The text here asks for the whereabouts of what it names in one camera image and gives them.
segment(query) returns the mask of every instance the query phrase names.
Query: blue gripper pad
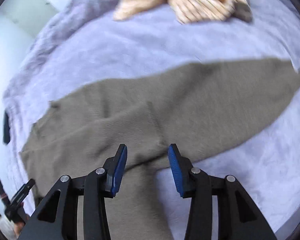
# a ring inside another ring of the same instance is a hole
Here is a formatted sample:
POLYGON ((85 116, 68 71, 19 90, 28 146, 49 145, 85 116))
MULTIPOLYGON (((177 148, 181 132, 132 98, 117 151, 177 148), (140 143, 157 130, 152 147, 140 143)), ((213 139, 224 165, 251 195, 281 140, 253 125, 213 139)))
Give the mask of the blue gripper pad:
POLYGON ((117 163, 117 167, 114 170, 114 174, 112 177, 112 187, 111 187, 111 194, 115 196, 117 192, 119 191, 120 184, 122 181, 123 173, 124 173, 124 168, 127 163, 127 158, 128 158, 128 149, 127 146, 124 146, 119 161, 117 163))
POLYGON ((171 166, 172 170, 172 175, 174 179, 174 183, 177 188, 177 192, 179 192, 180 197, 183 197, 184 194, 184 189, 183 189, 183 178, 182 178, 182 171, 180 169, 176 154, 173 150, 172 145, 169 146, 168 149, 168 158, 169 158, 169 163, 171 166))

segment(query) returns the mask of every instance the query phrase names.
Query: silver screw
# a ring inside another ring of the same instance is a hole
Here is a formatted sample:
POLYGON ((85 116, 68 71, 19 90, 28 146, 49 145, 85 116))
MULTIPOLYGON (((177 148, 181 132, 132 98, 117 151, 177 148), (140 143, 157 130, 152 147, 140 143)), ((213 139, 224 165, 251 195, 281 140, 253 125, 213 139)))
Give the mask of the silver screw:
POLYGON ((61 178, 60 178, 61 182, 66 182, 69 180, 69 176, 68 175, 63 175, 61 178))
POLYGON ((227 176, 227 181, 229 182, 235 182, 235 177, 232 175, 227 176))
POLYGON ((201 171, 201 170, 200 170, 199 168, 197 168, 197 167, 193 167, 193 168, 191 169, 191 172, 194 173, 194 174, 199 174, 200 171, 201 171))
POLYGON ((104 168, 98 168, 96 169, 96 174, 104 174, 105 173, 105 169, 104 168))

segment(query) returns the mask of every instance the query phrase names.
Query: blue rubber pad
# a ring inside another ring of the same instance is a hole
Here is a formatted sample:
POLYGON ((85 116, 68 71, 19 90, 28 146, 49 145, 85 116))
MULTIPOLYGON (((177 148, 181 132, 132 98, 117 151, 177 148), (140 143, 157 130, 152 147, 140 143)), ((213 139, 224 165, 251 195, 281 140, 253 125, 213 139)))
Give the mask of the blue rubber pad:
POLYGON ((168 149, 168 158, 169 158, 169 163, 170 163, 171 170, 172 170, 174 183, 176 184, 177 192, 179 192, 180 196, 183 197, 184 190, 183 190, 183 186, 182 186, 182 183, 183 183, 182 173, 181 173, 181 169, 179 167, 179 163, 176 158, 175 152, 171 145, 169 146, 169 149, 168 149))
POLYGON ((121 180, 124 173, 124 168, 126 166, 128 158, 128 149, 125 146, 121 152, 120 159, 118 161, 118 165, 115 168, 114 175, 112 178, 112 187, 111 187, 111 194, 115 196, 115 194, 119 191, 121 180))

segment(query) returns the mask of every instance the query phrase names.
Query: bed sheet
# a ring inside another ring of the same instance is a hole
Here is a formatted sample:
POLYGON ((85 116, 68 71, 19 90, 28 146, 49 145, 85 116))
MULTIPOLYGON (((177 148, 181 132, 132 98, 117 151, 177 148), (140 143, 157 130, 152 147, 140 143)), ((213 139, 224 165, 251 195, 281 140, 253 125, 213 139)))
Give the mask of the bed sheet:
MULTIPOLYGON (((300 68, 300 17, 289 0, 250 0, 253 23, 180 25, 168 5, 112 21, 118 0, 72 0, 41 31, 4 104, 10 117, 9 176, 27 181, 18 152, 49 101, 105 78, 136 78, 189 61, 291 59, 300 68)), ((245 144, 199 162, 208 174, 236 176, 274 231, 300 206, 300 90, 269 128, 245 144)), ((157 175, 159 199, 175 239, 183 239, 189 201, 178 197, 169 169, 157 175)), ((34 210, 32 196, 25 209, 34 210)))

